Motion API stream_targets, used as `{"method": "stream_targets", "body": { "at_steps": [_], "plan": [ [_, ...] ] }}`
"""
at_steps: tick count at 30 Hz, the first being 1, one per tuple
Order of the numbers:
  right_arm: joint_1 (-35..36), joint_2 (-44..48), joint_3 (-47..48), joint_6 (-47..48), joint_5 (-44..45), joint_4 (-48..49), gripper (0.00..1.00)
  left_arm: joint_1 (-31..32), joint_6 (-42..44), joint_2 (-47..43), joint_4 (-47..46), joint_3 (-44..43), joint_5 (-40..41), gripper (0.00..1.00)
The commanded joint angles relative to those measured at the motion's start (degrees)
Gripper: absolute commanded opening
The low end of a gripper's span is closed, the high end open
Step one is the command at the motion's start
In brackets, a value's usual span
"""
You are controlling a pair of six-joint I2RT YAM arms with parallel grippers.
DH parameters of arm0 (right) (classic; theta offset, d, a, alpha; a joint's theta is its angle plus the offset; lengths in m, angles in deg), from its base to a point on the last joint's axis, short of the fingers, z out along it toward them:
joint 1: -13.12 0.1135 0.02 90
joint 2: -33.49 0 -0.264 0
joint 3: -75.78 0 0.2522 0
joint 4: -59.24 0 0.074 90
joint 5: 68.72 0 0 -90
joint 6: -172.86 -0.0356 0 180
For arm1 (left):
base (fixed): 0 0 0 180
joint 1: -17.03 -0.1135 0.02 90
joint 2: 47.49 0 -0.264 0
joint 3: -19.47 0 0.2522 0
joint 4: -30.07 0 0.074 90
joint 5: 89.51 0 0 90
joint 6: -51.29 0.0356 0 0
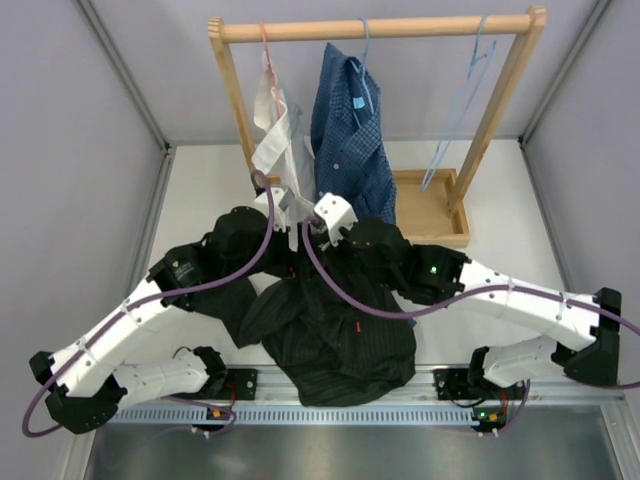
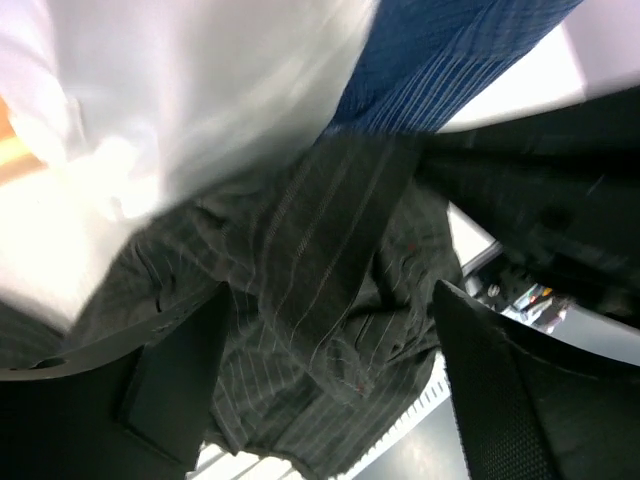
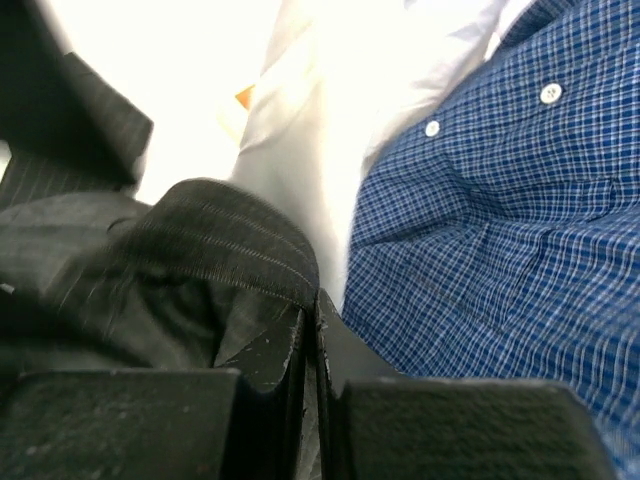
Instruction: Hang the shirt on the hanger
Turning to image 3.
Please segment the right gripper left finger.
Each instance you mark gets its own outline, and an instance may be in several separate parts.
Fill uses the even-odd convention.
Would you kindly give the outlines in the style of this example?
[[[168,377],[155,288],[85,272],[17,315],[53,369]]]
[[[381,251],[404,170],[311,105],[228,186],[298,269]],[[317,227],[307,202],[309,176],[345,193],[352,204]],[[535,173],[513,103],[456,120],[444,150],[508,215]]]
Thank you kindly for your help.
[[[214,369],[1,377],[5,479],[291,479],[308,318],[275,321]]]

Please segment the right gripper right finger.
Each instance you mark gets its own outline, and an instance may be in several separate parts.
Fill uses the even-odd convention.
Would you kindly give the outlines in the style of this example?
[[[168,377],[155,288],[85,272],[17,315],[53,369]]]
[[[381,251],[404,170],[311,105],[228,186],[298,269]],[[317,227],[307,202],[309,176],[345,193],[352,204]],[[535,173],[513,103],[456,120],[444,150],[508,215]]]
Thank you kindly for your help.
[[[533,379],[399,373],[315,303],[322,473],[327,479],[611,479],[586,409]]]

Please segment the black striped shirt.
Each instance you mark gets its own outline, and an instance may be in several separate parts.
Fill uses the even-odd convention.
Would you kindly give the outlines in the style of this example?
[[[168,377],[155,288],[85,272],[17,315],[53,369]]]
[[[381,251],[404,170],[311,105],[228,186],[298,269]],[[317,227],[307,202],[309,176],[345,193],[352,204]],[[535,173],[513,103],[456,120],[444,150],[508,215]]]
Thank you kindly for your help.
[[[302,232],[226,183],[128,193],[152,121],[59,49],[33,1],[1,5],[1,368],[207,368],[314,309]]]

